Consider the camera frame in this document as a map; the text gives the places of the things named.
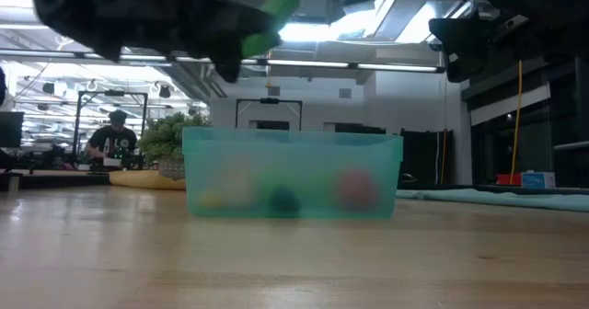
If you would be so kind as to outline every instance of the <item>teal mat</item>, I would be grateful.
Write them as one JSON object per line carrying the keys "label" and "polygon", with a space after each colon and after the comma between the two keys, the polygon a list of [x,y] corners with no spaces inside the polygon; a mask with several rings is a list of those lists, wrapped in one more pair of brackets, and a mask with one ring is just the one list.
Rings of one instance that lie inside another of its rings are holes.
{"label": "teal mat", "polygon": [[589,212],[589,195],[516,195],[495,194],[475,189],[397,190],[397,198],[442,200],[493,204],[513,207],[542,208],[569,212]]}

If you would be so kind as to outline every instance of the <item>dark green ball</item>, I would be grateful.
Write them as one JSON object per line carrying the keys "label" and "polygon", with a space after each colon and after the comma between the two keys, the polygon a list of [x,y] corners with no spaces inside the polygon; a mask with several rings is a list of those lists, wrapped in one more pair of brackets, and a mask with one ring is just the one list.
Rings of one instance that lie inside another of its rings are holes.
{"label": "dark green ball", "polygon": [[281,214],[298,214],[301,202],[291,189],[280,186],[271,195],[270,209]]}

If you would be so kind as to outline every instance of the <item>red ball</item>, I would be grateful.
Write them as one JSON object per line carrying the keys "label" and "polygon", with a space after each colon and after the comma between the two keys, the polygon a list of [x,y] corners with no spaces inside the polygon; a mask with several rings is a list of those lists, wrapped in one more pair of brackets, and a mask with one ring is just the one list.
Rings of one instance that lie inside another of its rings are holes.
{"label": "red ball", "polygon": [[378,203],[378,189],[370,171],[349,169],[338,180],[340,205],[346,210],[367,211]]}

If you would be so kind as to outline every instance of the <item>black t-shirt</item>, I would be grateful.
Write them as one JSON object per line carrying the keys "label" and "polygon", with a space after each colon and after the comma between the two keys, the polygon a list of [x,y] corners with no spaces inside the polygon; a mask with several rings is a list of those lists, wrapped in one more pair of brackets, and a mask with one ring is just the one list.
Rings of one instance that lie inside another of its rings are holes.
{"label": "black t-shirt", "polygon": [[[109,142],[109,150],[105,152],[104,147],[107,141]],[[106,154],[114,153],[115,149],[119,147],[132,152],[137,144],[137,136],[133,131],[126,128],[122,132],[116,132],[112,127],[105,126],[94,132],[88,143]]]}

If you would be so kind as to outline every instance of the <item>wooden table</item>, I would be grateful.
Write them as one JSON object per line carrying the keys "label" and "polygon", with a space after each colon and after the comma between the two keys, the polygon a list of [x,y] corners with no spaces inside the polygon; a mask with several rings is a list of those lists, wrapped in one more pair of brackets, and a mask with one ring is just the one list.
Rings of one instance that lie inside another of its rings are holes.
{"label": "wooden table", "polygon": [[393,221],[194,218],[183,192],[0,202],[2,309],[589,308],[589,214],[400,200]]}

